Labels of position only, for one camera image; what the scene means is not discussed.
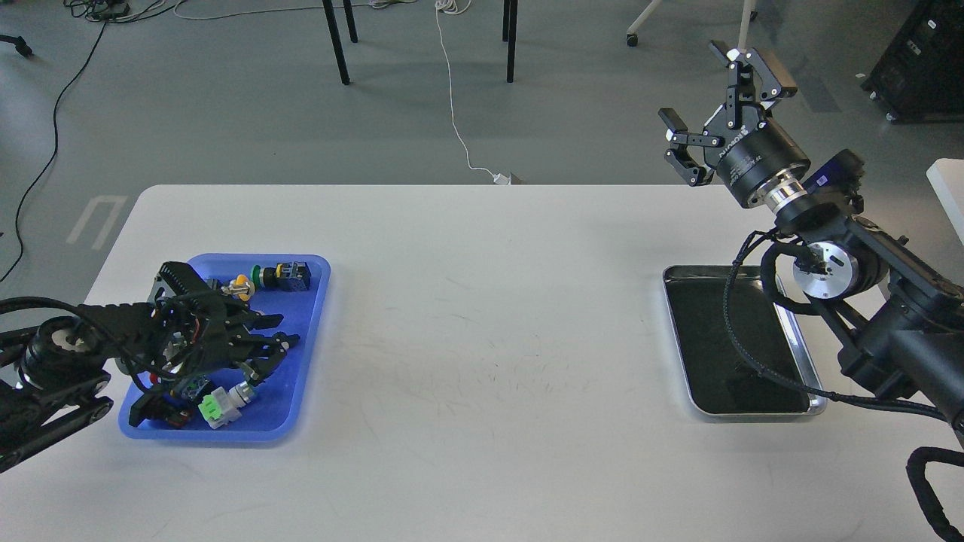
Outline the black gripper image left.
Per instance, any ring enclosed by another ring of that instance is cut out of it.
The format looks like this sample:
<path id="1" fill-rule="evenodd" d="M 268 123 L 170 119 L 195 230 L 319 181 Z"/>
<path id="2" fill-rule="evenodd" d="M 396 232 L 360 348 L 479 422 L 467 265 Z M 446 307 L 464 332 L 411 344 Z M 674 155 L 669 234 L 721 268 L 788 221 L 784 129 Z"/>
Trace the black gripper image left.
<path id="1" fill-rule="evenodd" d="M 172 387 L 195 375 L 224 368 L 240 370 L 249 385 L 260 385 L 298 346 L 302 336 L 278 332 L 271 337 L 257 330 L 273 329 L 282 313 L 252 311 L 249 303 L 232 297 L 166 297 L 151 303 L 154 324 L 147 354 L 152 388 Z"/>

